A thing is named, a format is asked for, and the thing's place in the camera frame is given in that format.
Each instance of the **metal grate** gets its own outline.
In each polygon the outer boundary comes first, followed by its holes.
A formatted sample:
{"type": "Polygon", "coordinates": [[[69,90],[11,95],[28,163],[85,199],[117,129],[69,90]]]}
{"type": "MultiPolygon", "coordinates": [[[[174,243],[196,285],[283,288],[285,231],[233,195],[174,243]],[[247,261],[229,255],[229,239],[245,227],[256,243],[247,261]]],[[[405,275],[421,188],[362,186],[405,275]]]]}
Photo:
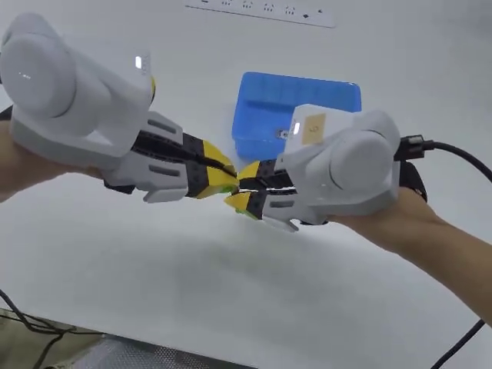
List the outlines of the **metal grate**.
{"type": "Polygon", "coordinates": [[[108,337],[67,369],[254,369],[166,347],[108,337]]]}

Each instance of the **small led light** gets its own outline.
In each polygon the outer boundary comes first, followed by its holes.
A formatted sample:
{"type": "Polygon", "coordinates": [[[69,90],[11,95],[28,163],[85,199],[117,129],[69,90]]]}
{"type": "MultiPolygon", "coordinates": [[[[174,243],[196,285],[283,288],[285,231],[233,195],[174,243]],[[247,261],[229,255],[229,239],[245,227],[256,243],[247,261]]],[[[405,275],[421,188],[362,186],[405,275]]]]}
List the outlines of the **small led light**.
{"type": "Polygon", "coordinates": [[[135,57],[135,67],[137,67],[138,69],[141,69],[141,57],[140,56],[135,57]]]}
{"type": "Polygon", "coordinates": [[[294,125],[294,132],[293,134],[296,135],[297,133],[299,133],[299,129],[301,128],[301,123],[299,123],[298,121],[295,122],[295,125],[294,125]]]}

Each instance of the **forearm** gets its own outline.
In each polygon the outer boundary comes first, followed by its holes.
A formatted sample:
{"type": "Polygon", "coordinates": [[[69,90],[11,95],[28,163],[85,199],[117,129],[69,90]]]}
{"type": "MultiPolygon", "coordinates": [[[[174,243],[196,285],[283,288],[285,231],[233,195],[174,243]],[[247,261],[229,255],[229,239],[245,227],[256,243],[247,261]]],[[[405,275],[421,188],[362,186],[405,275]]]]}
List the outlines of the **forearm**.
{"type": "Polygon", "coordinates": [[[70,167],[40,158],[18,146],[8,133],[8,122],[0,121],[0,202],[68,171],[70,167]]]}
{"type": "Polygon", "coordinates": [[[437,279],[492,326],[492,245],[449,224],[428,224],[397,253],[437,279]]]}

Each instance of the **black wrist strap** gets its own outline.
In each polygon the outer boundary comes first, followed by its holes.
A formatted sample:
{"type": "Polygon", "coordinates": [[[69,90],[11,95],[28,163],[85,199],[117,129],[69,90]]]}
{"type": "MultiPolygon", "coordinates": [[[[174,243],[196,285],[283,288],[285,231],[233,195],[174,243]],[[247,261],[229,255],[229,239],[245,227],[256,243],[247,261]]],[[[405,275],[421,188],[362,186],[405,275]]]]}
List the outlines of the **black wrist strap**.
{"type": "Polygon", "coordinates": [[[421,175],[415,166],[408,162],[402,161],[400,166],[400,187],[409,188],[417,192],[427,202],[427,191],[422,181],[421,175]]]}

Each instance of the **black cable connector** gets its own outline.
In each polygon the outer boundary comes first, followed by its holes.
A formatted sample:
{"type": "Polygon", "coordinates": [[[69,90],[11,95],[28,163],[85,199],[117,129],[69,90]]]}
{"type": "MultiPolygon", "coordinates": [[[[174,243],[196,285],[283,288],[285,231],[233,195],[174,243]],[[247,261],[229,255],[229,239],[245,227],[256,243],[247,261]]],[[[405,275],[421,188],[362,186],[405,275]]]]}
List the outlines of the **black cable connector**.
{"type": "Polygon", "coordinates": [[[421,159],[425,156],[425,151],[429,150],[432,144],[432,141],[425,141],[422,135],[403,137],[400,141],[400,147],[394,155],[394,160],[406,161],[421,159]]]}

